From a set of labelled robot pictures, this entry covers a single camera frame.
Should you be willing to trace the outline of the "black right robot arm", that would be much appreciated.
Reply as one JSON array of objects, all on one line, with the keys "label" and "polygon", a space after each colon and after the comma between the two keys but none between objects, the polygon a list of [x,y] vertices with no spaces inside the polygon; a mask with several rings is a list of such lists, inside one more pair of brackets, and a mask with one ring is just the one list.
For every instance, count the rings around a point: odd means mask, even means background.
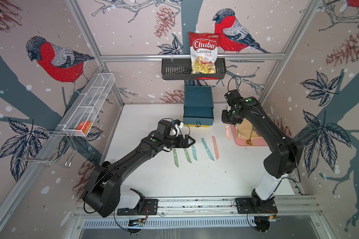
[{"label": "black right robot arm", "polygon": [[[240,126],[246,120],[259,132],[271,154],[263,161],[264,173],[252,198],[264,202],[274,197],[281,180],[298,167],[304,148],[293,141],[269,119],[255,97],[243,98],[237,89],[224,95],[229,110],[222,110],[221,121],[226,125]],[[211,87],[186,86],[184,91],[183,120],[195,126],[211,126],[214,122]]]}]

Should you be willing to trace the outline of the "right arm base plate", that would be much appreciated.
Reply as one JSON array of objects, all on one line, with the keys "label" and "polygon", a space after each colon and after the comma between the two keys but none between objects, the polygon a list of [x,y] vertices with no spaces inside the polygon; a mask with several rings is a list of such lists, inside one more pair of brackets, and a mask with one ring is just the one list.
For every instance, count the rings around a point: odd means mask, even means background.
[{"label": "right arm base plate", "polygon": [[260,200],[259,198],[243,197],[236,198],[233,202],[237,208],[238,214],[277,214],[278,209],[276,207],[274,197],[268,200]]}]

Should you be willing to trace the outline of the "teal top drawer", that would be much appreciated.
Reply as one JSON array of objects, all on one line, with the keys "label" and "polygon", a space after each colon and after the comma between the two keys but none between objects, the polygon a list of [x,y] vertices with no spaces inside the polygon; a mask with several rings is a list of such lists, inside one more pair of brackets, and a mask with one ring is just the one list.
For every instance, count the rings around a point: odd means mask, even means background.
[{"label": "teal top drawer", "polygon": [[188,125],[211,126],[214,123],[213,107],[185,106],[183,122]]}]

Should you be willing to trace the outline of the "yellow drawer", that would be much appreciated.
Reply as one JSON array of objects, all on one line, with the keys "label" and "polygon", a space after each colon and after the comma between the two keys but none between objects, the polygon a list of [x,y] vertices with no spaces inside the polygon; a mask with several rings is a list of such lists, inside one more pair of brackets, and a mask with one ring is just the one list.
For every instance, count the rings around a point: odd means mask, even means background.
[{"label": "yellow drawer", "polygon": [[201,125],[201,124],[186,124],[189,127],[210,127],[210,125]]}]

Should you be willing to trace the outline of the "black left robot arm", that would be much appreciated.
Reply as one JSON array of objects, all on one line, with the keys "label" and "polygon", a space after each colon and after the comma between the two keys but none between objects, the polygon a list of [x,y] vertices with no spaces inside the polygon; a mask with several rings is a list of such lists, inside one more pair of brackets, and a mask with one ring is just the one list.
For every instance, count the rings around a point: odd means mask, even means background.
[{"label": "black left robot arm", "polygon": [[151,132],[122,159],[92,170],[82,200],[102,217],[109,216],[122,200],[121,185],[139,166],[155,157],[165,148],[189,148],[195,139],[186,135],[165,135]]}]

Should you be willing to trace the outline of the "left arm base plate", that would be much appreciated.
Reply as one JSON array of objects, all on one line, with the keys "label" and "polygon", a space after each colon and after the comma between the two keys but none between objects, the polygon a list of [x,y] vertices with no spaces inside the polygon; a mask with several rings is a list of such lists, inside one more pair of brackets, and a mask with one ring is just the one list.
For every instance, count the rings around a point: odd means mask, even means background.
[{"label": "left arm base plate", "polygon": [[141,199],[135,208],[123,208],[116,211],[117,216],[156,215],[158,199]]}]

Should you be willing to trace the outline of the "turquoise knife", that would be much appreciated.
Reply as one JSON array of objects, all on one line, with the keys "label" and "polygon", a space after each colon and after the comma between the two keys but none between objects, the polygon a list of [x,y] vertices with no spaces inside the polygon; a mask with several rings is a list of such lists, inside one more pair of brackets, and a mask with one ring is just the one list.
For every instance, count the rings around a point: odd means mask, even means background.
[{"label": "turquoise knife", "polygon": [[212,160],[212,161],[214,161],[214,157],[213,157],[213,155],[212,155],[212,153],[211,153],[209,147],[207,146],[207,143],[206,143],[205,139],[202,138],[202,139],[201,139],[201,142],[202,142],[202,144],[203,144],[203,146],[204,146],[204,149],[205,149],[205,151],[206,151],[206,153],[207,153],[209,159]]}]

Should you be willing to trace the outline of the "salmon pink knife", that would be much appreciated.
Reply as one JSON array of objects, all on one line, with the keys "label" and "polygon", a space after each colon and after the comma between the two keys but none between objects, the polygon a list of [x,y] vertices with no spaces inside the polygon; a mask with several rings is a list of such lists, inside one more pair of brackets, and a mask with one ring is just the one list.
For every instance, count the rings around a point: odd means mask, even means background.
[{"label": "salmon pink knife", "polygon": [[231,136],[230,136],[230,126],[229,124],[225,125],[225,130],[226,130],[226,137],[228,140],[231,140]]}]

